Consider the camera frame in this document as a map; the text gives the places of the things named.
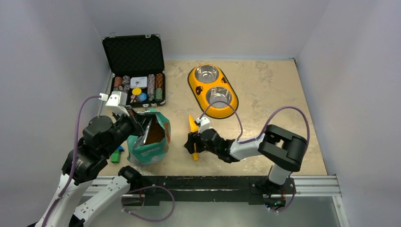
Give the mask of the yellow plastic scoop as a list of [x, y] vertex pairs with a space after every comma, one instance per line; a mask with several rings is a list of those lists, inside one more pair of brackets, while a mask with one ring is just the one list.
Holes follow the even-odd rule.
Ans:
[[[195, 120], [193, 119], [193, 117], [191, 115], [189, 115], [189, 126], [190, 126], [191, 132], [197, 132], [199, 129], [198, 125], [196, 124]], [[193, 159], [193, 161], [199, 160], [198, 153], [196, 152], [196, 146], [194, 146], [194, 153], [192, 154], [192, 159]]]

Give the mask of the green dog food bag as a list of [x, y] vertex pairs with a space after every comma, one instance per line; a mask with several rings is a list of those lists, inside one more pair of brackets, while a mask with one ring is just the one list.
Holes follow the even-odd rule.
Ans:
[[149, 109], [143, 114], [151, 118], [145, 127], [145, 134], [127, 139], [127, 160], [139, 167], [160, 162], [167, 154], [171, 141], [170, 121], [161, 112]]

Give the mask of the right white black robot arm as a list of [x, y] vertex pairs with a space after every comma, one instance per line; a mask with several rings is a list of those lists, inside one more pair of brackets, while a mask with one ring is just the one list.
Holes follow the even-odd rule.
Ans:
[[300, 171], [308, 140], [270, 124], [260, 138], [252, 137], [249, 142], [224, 139], [215, 129], [190, 132], [184, 147], [190, 154], [210, 152], [226, 163], [265, 156], [274, 163], [265, 180], [266, 188], [270, 192], [278, 192], [292, 173]]

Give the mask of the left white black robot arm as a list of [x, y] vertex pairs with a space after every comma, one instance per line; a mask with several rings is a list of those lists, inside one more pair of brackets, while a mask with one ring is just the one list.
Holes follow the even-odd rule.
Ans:
[[116, 122], [97, 116], [74, 142], [62, 167], [59, 185], [46, 212], [34, 227], [88, 227], [114, 200], [124, 193], [136, 193], [141, 174], [126, 166], [120, 169], [105, 188], [80, 204], [81, 198], [108, 164], [108, 159], [129, 136], [142, 136], [151, 122], [150, 116], [134, 113], [122, 115]]

